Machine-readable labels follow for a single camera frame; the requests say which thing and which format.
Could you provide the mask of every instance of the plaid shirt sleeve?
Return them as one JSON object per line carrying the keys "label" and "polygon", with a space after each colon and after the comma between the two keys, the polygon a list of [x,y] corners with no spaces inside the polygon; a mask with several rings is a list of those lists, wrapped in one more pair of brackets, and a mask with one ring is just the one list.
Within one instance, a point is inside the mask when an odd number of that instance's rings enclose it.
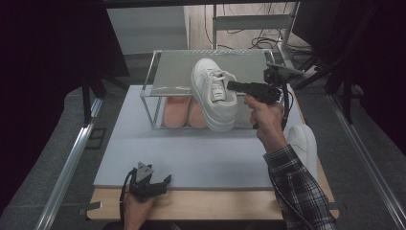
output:
{"label": "plaid shirt sleeve", "polygon": [[[273,153],[265,153],[263,158],[281,194],[314,229],[335,229],[335,218],[328,209],[326,195],[290,145]],[[287,229],[306,229],[278,193],[275,194]]]}

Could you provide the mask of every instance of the transparent acrylic box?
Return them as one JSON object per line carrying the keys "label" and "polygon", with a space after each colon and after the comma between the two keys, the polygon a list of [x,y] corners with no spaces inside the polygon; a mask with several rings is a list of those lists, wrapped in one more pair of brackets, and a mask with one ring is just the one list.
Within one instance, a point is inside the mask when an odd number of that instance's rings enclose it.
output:
{"label": "transparent acrylic box", "polygon": [[[152,128],[167,128],[163,116],[167,97],[191,97],[194,65],[211,58],[220,69],[236,76],[238,82],[264,82],[266,62],[275,63],[272,51],[264,50],[167,50],[154,51],[140,97]],[[237,93],[238,110],[235,128],[252,128],[251,109]],[[194,128],[185,123],[181,128]]]}

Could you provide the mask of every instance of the shoe tongue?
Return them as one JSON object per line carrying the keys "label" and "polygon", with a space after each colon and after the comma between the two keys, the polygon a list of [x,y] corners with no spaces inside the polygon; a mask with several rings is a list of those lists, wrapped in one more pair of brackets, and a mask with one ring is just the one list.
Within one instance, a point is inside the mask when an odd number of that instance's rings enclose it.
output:
{"label": "shoe tongue", "polygon": [[212,103],[225,102],[226,97],[223,80],[216,80],[216,77],[214,77],[212,83]]}

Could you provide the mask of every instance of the wooden floor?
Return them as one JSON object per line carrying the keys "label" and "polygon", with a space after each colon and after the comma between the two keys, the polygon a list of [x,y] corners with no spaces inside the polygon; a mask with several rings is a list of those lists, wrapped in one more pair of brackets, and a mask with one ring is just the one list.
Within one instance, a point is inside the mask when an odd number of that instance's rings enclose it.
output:
{"label": "wooden floor", "polygon": [[[221,15],[257,15],[257,14],[281,14],[290,13],[295,3],[262,3],[262,4],[224,4],[217,5],[217,16]],[[190,49],[212,49],[213,41],[213,5],[187,6],[185,15],[190,22]],[[217,32],[218,49],[249,49],[252,48],[252,40],[262,36],[277,39],[277,30],[251,30],[235,33],[235,31]],[[303,40],[291,34],[289,44],[296,46],[308,46]],[[261,44],[261,48],[271,48],[275,43]]]}

